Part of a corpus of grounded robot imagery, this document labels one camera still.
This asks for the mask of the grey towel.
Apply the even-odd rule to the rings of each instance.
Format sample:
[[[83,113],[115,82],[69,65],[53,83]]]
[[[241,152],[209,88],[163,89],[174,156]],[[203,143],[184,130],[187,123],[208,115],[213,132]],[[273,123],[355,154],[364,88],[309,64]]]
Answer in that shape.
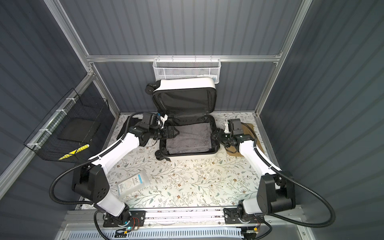
[[[175,129],[179,134],[166,141],[169,154],[204,153],[212,148],[209,123],[175,126]]]

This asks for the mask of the white hard-shell suitcase black lining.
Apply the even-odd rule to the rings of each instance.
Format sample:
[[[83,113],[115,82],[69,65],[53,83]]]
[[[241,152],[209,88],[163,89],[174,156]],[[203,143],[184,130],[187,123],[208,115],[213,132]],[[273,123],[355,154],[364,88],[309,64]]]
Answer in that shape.
[[[159,80],[147,84],[145,91],[151,96],[158,113],[168,115],[166,126],[184,126],[209,123],[212,132],[217,128],[211,115],[215,110],[217,90],[213,79],[208,77]],[[155,156],[157,160],[187,160],[214,157],[220,149],[212,147],[204,153],[186,153],[171,155],[166,149],[166,141],[160,140]]]

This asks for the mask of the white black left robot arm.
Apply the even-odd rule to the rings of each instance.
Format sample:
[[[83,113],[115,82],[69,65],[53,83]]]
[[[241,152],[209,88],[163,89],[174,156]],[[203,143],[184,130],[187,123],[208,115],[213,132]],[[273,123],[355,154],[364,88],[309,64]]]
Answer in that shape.
[[[115,143],[74,170],[72,190],[90,200],[91,205],[95,205],[98,210],[116,219],[119,226],[128,225],[132,217],[129,207],[110,190],[107,180],[109,171],[128,153],[144,147],[150,139],[167,140],[180,134],[175,127],[166,126],[167,120],[160,115],[142,115],[141,121],[134,125],[129,125],[130,116],[122,136]]]

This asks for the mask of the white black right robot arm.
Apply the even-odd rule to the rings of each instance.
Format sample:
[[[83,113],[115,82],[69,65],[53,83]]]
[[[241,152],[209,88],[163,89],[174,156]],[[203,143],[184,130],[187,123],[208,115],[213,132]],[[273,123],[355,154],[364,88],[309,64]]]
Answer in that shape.
[[[241,154],[260,177],[257,196],[240,200],[237,210],[231,215],[230,223],[249,223],[256,216],[280,213],[296,207],[295,185],[276,172],[281,169],[274,165],[258,147],[258,138],[253,128],[240,119],[227,121],[226,128],[216,129],[211,138],[224,147],[233,147]]]

